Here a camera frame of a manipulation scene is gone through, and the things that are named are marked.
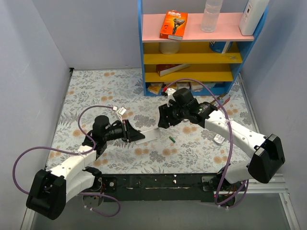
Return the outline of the white remote with display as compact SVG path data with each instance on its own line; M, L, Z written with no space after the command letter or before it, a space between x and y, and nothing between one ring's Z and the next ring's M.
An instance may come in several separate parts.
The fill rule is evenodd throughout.
M142 131L141 133L145 136L145 138L135 141L136 145L147 143L147 142L159 139L161 137L161 132L160 132L160 129L158 127L153 128L153 129L149 129L149 130L146 130L146 131Z

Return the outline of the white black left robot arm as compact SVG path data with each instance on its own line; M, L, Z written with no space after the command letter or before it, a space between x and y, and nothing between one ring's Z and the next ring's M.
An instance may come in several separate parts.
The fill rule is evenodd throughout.
M111 124L105 115L96 117L79 153L49 171L40 170L36 173L26 207L55 220L63 212L66 203L79 193L89 192L96 196L105 190L113 191L116 179L104 179L102 173L91 167L90 163L103 154L108 141L121 139L133 142L144 138L145 135L133 128L128 120L117 120Z

